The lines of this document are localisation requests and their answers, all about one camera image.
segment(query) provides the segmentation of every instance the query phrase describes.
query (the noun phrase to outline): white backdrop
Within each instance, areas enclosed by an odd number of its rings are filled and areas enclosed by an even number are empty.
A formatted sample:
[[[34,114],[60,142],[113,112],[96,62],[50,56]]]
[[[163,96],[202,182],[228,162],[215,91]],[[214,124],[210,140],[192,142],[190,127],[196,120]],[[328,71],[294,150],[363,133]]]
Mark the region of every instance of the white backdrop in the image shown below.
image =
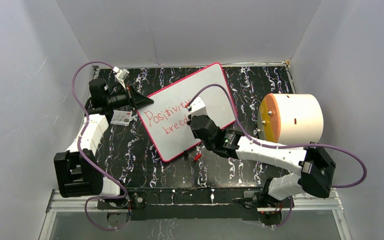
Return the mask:
[[[2,240],[38,239],[57,188],[54,155],[73,141],[82,115],[71,79],[87,61],[55,1],[0,0]],[[77,83],[82,101],[87,70]]]
[[[321,0],[56,0],[90,60],[195,66],[290,60]]]
[[[324,0],[291,61],[298,93],[324,116],[322,143],[351,150],[367,165],[361,185],[340,189],[352,239],[384,239],[384,2]],[[355,182],[359,164],[334,152],[334,184]]]

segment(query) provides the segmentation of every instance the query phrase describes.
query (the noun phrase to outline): black mount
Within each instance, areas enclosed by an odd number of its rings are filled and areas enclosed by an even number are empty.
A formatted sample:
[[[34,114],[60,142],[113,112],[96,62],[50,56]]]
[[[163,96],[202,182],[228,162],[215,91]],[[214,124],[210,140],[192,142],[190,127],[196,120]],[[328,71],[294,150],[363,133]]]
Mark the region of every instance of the black mount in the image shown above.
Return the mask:
[[[92,150],[83,150],[84,154],[97,163]],[[58,152],[53,158],[59,192],[63,198],[99,195],[103,187],[102,174],[91,166],[79,152]],[[72,170],[80,165],[80,171]]]
[[[315,197],[328,198],[331,192],[336,164],[323,147],[307,147],[298,184]]]

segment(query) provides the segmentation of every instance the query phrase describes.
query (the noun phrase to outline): tabletop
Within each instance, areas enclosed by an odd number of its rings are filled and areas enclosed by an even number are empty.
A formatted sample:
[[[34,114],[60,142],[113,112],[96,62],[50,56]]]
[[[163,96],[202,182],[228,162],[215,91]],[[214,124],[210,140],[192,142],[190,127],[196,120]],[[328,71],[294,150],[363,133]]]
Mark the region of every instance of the tabletop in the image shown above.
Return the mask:
[[[125,82],[148,96],[199,69],[201,67],[130,68]],[[229,66],[223,70],[239,120],[251,135],[257,133],[257,114],[264,96],[292,93],[285,66]],[[99,69],[98,76],[115,81],[111,69]],[[228,128],[238,129],[236,123]],[[202,156],[194,161],[197,154]],[[260,187],[267,178],[288,173],[254,160],[219,157],[202,144],[171,162],[162,162],[136,112],[129,126],[109,126],[96,159],[101,168],[122,180],[127,188]]]

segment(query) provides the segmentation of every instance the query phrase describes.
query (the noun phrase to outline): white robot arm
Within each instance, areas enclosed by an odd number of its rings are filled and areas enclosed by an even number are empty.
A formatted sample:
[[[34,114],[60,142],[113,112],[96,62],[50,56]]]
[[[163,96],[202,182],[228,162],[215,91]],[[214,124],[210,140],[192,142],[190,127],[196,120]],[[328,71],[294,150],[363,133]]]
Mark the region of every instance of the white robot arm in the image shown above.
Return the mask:
[[[220,129],[208,117],[204,102],[197,97],[189,106],[189,126],[196,139],[205,147],[224,158],[255,160],[288,170],[282,177],[270,178],[264,185],[261,197],[271,201],[302,193],[315,197],[329,197],[335,162],[323,148],[268,148],[256,144],[241,131]],[[283,146],[254,138],[260,144]]]

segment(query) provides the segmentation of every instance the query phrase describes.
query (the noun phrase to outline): label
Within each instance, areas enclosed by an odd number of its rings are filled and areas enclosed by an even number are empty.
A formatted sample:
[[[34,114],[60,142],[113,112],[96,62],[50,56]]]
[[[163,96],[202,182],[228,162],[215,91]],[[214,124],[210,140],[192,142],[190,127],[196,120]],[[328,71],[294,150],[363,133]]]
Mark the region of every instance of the label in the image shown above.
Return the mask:
[[[112,116],[111,124],[128,126],[131,120],[132,120],[131,111],[114,110],[114,115]]]

